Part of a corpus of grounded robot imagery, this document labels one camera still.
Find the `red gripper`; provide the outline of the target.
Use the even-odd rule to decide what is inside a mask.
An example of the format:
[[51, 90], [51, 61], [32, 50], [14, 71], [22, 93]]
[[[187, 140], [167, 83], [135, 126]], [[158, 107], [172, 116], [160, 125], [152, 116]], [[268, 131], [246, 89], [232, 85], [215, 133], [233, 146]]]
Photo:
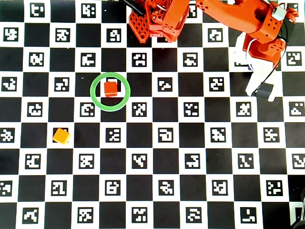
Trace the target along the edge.
[[285, 40], [279, 38], [265, 44], [261, 44], [254, 39], [254, 42], [250, 46], [249, 53], [253, 58], [278, 64], [281, 58], [281, 52], [285, 49], [285, 45]]

